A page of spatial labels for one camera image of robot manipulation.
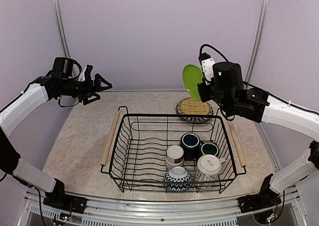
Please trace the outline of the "woven bamboo plate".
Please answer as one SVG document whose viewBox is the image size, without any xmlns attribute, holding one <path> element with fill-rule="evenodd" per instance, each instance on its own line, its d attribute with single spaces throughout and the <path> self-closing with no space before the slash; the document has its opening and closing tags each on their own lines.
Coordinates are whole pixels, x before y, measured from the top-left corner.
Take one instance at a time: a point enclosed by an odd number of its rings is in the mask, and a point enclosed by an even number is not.
<svg viewBox="0 0 319 226">
<path fill-rule="evenodd" d="M 177 104 L 177 112 L 187 115 L 212 115 L 213 109 L 207 102 L 196 101 L 192 97 L 187 97 Z"/>
</svg>

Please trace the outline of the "green plastic plate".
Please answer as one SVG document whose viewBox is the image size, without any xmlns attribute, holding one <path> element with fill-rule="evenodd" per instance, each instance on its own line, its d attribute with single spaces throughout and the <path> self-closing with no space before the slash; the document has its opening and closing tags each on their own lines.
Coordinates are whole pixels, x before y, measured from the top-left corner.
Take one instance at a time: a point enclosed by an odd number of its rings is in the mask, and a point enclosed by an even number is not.
<svg viewBox="0 0 319 226">
<path fill-rule="evenodd" d="M 189 95 L 196 101 L 201 101 L 197 85 L 202 83 L 202 78 L 202 71 L 196 65 L 188 64 L 183 68 L 183 84 Z"/>
</svg>

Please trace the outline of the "black white striped plate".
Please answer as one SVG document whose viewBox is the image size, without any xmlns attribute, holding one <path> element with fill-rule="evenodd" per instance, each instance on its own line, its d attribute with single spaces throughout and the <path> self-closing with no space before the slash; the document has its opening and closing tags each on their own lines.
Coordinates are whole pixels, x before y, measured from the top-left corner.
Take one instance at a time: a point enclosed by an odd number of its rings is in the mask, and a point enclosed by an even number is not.
<svg viewBox="0 0 319 226">
<path fill-rule="evenodd" d="M 210 120 L 208 115 L 187 115 L 187 114 L 180 114 L 177 112 L 177 105 L 175 107 L 176 113 L 179 115 L 179 118 L 183 121 L 186 121 L 188 123 L 203 123 Z"/>
</svg>

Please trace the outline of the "white brown banded cup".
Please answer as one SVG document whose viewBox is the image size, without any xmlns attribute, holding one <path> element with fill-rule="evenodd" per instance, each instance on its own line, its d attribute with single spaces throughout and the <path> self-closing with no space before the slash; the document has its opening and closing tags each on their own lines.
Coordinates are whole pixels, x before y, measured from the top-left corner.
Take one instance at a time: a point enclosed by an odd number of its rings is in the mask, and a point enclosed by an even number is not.
<svg viewBox="0 0 319 226">
<path fill-rule="evenodd" d="M 165 165 L 170 170 L 174 167 L 182 167 L 184 161 L 184 151 L 179 145 L 171 145 L 167 148 Z"/>
</svg>

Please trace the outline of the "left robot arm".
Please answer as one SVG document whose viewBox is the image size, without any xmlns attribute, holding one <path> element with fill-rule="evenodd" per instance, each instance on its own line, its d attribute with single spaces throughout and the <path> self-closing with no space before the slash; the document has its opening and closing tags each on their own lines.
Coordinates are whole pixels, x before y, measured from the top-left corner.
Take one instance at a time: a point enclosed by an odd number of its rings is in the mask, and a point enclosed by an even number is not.
<svg viewBox="0 0 319 226">
<path fill-rule="evenodd" d="M 100 74 L 91 77 L 92 65 L 81 65 L 74 59 L 57 57 L 52 69 L 28 84 L 15 99 L 0 111 L 0 169 L 16 179 L 46 193 L 57 207 L 63 209 L 70 198 L 60 189 L 63 183 L 25 161 L 10 142 L 14 130 L 37 108 L 51 99 L 63 96 L 76 98 L 83 105 L 101 97 L 99 92 L 113 86 Z"/>
</svg>

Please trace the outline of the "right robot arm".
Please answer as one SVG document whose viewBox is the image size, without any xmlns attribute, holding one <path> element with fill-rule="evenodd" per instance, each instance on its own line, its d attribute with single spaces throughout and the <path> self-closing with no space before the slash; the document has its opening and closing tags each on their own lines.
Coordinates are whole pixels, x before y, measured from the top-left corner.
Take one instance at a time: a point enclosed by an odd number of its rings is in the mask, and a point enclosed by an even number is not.
<svg viewBox="0 0 319 226">
<path fill-rule="evenodd" d="M 198 57 L 203 78 L 197 89 L 202 102 L 214 101 L 225 118 L 240 116 L 257 123 L 279 125 L 312 139 L 301 156 L 264 179 L 255 204 L 265 208 L 274 200 L 274 194 L 319 170 L 319 114 L 243 81 L 238 63 L 228 59 L 215 62 L 203 52 L 206 46 L 201 46 Z"/>
</svg>

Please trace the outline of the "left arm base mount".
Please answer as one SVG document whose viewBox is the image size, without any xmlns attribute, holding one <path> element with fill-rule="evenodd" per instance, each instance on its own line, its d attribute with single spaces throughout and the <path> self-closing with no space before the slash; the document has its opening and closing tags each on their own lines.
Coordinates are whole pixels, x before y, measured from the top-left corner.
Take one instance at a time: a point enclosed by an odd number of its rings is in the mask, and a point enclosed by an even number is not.
<svg viewBox="0 0 319 226">
<path fill-rule="evenodd" d="M 52 192 L 46 192 L 43 204 L 70 213 L 84 214 L 87 199 L 84 197 L 69 195 L 65 192 L 65 185 L 62 181 L 55 179 L 55 186 Z"/>
</svg>

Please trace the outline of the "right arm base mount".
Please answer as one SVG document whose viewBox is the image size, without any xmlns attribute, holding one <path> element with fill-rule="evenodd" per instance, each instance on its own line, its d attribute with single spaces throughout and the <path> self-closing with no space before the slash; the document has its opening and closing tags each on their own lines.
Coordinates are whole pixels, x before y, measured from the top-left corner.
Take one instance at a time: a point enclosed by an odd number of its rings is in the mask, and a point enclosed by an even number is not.
<svg viewBox="0 0 319 226">
<path fill-rule="evenodd" d="M 273 174 L 268 175 L 262 182 L 260 191 L 256 194 L 238 198 L 241 213 L 261 210 L 267 207 L 279 205 L 282 201 L 279 193 L 270 189 L 270 180 Z"/>
</svg>

